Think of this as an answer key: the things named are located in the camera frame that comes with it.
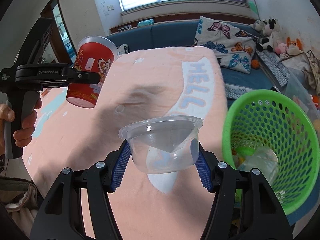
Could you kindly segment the person left hand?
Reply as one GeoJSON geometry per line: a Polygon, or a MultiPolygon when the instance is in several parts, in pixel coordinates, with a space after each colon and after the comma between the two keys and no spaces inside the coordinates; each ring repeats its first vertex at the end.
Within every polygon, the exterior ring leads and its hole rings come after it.
{"type": "MultiPolygon", "coordinates": [[[[42,101],[39,99],[35,109],[22,121],[22,128],[14,133],[15,144],[18,147],[28,146],[32,140],[32,134],[35,131],[35,122],[37,119],[36,109],[42,107],[42,101]]],[[[1,103],[1,155],[5,153],[4,141],[4,122],[12,122],[15,119],[15,112],[6,104],[1,103]]]]}

